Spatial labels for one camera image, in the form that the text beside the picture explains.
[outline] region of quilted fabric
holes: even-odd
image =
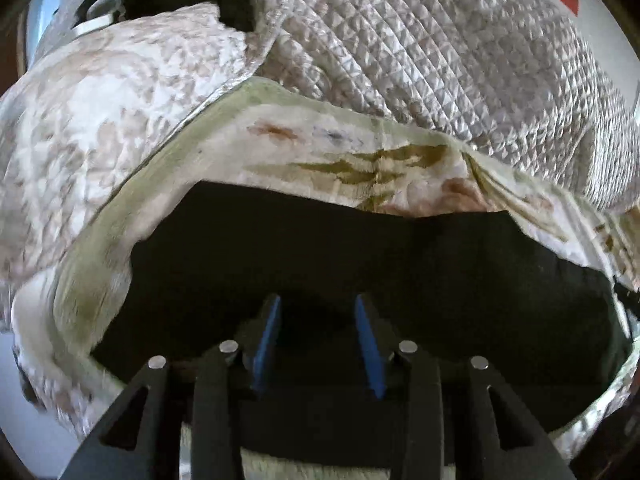
[[[622,216],[599,212],[452,137],[355,114],[252,78],[150,158],[84,229],[64,262],[31,278],[17,293],[18,364],[41,402],[79,436],[91,430],[122,387],[90,352],[127,297],[131,250],[201,180],[412,217],[504,209],[527,236],[561,258],[601,270],[609,279],[640,283],[639,248],[629,242],[633,231]],[[215,216],[220,204],[212,205]],[[622,307],[618,315],[627,327]],[[554,432],[565,458],[575,456],[604,416],[622,405],[639,352],[637,339],[607,391],[583,416]],[[190,454],[183,457],[187,479]],[[255,480],[337,478],[312,466],[305,470],[274,466],[273,458],[245,459],[252,462],[247,478]],[[340,476],[366,478],[351,474]]]
[[[640,196],[623,97],[546,0],[296,0],[258,73],[447,132],[599,208]]]
[[[56,263],[176,128],[252,75],[289,1],[257,0],[250,34],[209,3],[113,25],[44,57],[2,97],[0,324],[12,286]]]

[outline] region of metal screw head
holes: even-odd
[[[476,370],[486,370],[489,367],[489,361],[486,357],[476,355],[471,358],[471,365]]]
[[[166,364],[166,358],[161,355],[153,356],[151,359],[149,359],[149,362],[148,362],[148,366],[152,370],[159,370],[160,368],[164,368],[165,364]]]
[[[233,339],[227,339],[226,341],[220,343],[220,346],[218,348],[220,348],[220,351],[223,354],[233,354],[234,352],[238,351],[239,344]]]
[[[403,354],[415,354],[418,351],[418,345],[409,339],[401,341],[398,348]]]

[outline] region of silver metallic object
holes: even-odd
[[[107,28],[110,25],[115,23],[115,14],[109,13],[103,16],[98,16],[93,20],[88,20],[86,22],[82,22],[79,25],[76,25],[72,28],[68,33],[66,33],[60,42],[56,45],[56,48],[66,45],[67,43],[71,43],[73,40],[84,36],[85,34],[89,34],[90,32],[95,32],[96,30],[102,30],[103,28]]]
[[[398,348],[403,354],[415,354],[418,351],[418,345],[409,339],[401,341]]]
[[[471,365],[476,370],[486,370],[489,367],[489,361],[486,357],[477,355],[471,358]]]
[[[151,359],[149,359],[149,362],[148,362],[148,366],[152,370],[159,370],[161,368],[164,368],[165,365],[166,365],[166,358],[161,355],[153,356]]]
[[[240,345],[238,344],[238,342],[234,341],[233,339],[227,339],[226,341],[220,343],[220,346],[218,346],[223,354],[233,354],[238,351],[239,347]]]

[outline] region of white wall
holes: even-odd
[[[578,16],[560,0],[557,4],[576,23],[591,44],[593,55],[620,89],[632,109],[640,80],[640,60],[625,33],[602,0],[579,0]]]
[[[78,441],[52,416],[38,412],[22,395],[11,334],[0,334],[0,428],[20,459],[41,478],[56,478]]]

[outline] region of pillow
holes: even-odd
[[[10,291],[58,261],[146,158],[254,73],[291,4],[254,0],[247,34],[211,3],[117,23],[44,57],[2,97],[0,319]]]

